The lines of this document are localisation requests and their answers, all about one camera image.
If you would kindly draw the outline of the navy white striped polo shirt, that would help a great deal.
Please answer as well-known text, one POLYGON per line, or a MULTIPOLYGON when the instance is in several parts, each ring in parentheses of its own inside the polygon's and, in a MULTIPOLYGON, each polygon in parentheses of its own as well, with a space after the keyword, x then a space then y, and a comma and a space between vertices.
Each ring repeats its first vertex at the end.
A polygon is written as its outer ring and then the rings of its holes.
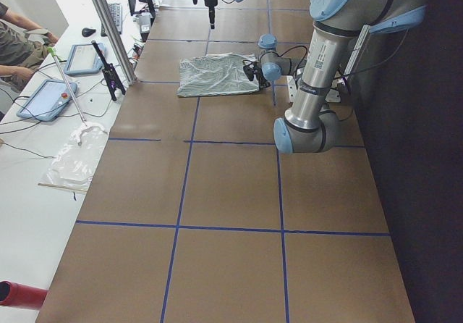
POLYGON ((229 96, 259 91, 258 82, 249 80, 243 67, 255 55, 209 54, 183 59, 179 63, 178 97, 229 96))

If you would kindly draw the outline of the black keyboard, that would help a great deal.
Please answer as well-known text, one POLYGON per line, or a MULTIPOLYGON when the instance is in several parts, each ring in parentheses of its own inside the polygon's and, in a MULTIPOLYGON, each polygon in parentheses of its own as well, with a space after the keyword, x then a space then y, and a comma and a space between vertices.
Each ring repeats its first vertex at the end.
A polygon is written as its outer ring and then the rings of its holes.
POLYGON ((119 34, 121 34, 122 27, 123 27, 122 4, 121 3, 111 3, 111 4, 108 4, 108 7, 109 7, 111 18, 116 26, 116 30, 119 34))

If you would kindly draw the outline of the black computer mouse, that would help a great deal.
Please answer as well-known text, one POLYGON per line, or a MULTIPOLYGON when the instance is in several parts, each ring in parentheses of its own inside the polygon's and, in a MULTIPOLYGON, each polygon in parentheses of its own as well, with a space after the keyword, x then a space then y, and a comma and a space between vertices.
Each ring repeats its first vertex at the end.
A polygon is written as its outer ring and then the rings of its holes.
POLYGON ((92 36, 93 34, 95 34, 96 32, 96 29, 94 28, 83 28, 81 30, 81 35, 84 37, 84 38, 87 38, 87 37, 90 37, 92 36))

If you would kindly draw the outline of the far blue teach pendant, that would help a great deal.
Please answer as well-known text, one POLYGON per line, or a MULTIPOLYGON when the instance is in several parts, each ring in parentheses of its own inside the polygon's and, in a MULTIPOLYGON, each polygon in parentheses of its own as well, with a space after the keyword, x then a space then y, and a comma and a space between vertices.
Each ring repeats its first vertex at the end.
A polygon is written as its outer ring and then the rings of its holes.
POLYGON ((64 73, 71 77, 94 75, 103 68, 95 46, 91 43, 72 45, 64 73))

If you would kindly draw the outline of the blue teach pendant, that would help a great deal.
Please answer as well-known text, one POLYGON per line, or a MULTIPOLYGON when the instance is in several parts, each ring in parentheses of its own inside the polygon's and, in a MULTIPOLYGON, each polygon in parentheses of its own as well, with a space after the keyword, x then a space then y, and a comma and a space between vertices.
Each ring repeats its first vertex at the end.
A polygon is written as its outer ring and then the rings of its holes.
POLYGON ((94 75, 103 68, 95 46, 91 43, 72 45, 64 73, 71 77, 94 75))
POLYGON ((16 115, 19 118, 53 121, 69 103, 72 97, 62 80, 44 80, 27 102, 20 106, 16 115))

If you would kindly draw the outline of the white grabber stick green tip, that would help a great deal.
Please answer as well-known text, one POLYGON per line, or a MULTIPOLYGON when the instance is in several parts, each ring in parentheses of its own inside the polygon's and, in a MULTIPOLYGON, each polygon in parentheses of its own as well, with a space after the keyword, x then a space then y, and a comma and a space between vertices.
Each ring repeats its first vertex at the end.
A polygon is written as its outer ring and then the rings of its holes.
POLYGON ((56 68, 58 69, 60 75, 61 75, 61 78, 64 82, 64 84, 66 85, 67 87, 67 90, 68 90, 68 94, 70 95, 70 97, 72 98, 72 102, 74 103, 76 109, 77 109, 77 112, 80 116, 80 120, 81 120, 81 125, 75 130, 72 132, 71 134, 71 138, 73 140, 75 140, 78 144, 78 146, 81 146, 82 145, 82 137, 85 133, 88 133, 90 132, 92 129, 96 128, 96 129, 99 129, 100 131, 102 131, 103 133, 106 133, 106 129, 105 127, 101 124, 101 123, 98 123, 98 122, 89 122, 87 121, 87 119, 85 118, 78 102, 77 102, 77 98, 76 98, 76 95, 75 95, 75 92, 73 91, 72 89, 72 86, 70 85, 70 82, 68 81, 67 79, 67 76, 65 75, 62 67, 61 67, 61 64, 59 62, 59 59, 56 55, 56 52, 54 51, 54 48, 53 47, 48 47, 47 48, 47 51, 48 51, 48 54, 51 55, 51 57, 53 58, 54 62, 55 62, 55 65, 56 65, 56 68))

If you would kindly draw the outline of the near blue teach pendant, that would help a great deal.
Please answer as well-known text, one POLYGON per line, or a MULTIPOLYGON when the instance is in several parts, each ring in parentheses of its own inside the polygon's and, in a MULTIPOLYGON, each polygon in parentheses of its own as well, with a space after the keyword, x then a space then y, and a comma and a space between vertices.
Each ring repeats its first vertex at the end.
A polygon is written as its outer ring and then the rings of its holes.
POLYGON ((62 80, 44 80, 27 102, 20 106, 16 115, 19 118, 53 121, 69 103, 72 97, 62 80))

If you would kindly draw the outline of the seated person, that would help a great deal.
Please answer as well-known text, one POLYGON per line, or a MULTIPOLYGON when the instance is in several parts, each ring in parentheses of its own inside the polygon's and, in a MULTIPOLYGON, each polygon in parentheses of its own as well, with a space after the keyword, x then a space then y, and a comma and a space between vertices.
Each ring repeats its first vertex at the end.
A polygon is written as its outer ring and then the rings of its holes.
POLYGON ((26 31, 41 30, 42 27, 1 3, 1 79, 22 91, 47 57, 48 47, 57 43, 59 37, 48 30, 48 44, 30 41, 7 22, 26 31))

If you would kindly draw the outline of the clear plastic bag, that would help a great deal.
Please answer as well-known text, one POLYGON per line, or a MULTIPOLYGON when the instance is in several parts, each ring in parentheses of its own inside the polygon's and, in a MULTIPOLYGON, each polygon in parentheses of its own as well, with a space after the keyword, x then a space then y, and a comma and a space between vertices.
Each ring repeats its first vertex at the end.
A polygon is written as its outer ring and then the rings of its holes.
POLYGON ((108 138, 96 128, 83 135, 81 146, 70 138, 39 182, 88 190, 108 138))

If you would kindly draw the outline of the thin wooden stick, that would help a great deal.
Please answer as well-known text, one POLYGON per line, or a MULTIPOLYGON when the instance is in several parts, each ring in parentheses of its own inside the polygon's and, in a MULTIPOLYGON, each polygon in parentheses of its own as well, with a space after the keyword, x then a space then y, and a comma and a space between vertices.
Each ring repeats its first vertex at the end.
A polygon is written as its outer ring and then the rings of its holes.
POLYGON ((87 191, 88 191, 86 189, 70 188, 70 187, 66 187, 66 186, 62 186, 62 185, 53 185, 53 184, 48 184, 48 183, 38 183, 37 185, 42 186, 42 187, 47 187, 47 188, 56 188, 56 189, 59 189, 59 190, 73 191, 73 192, 76 192, 76 193, 87 193, 87 191))

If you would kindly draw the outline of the red cylinder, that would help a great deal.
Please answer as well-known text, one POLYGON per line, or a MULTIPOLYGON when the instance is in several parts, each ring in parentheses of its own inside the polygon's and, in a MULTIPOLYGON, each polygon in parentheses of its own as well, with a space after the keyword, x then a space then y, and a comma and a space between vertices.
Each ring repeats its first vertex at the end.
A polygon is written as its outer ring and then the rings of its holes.
POLYGON ((39 310, 48 294, 47 290, 16 282, 1 281, 1 305, 18 309, 39 310))

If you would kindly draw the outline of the aluminium frame post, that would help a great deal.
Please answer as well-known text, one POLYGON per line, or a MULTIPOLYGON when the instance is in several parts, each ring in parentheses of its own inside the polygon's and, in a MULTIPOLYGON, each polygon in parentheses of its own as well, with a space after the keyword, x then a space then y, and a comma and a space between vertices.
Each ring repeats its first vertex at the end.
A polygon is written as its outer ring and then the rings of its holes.
POLYGON ((109 11, 107 0, 92 0, 92 2, 95 10, 97 11, 98 17, 104 26, 111 47, 116 55, 116 59, 127 79, 127 83, 128 85, 131 85, 136 81, 137 78, 135 76, 133 66, 125 51, 120 34, 116 29, 116 25, 109 11))

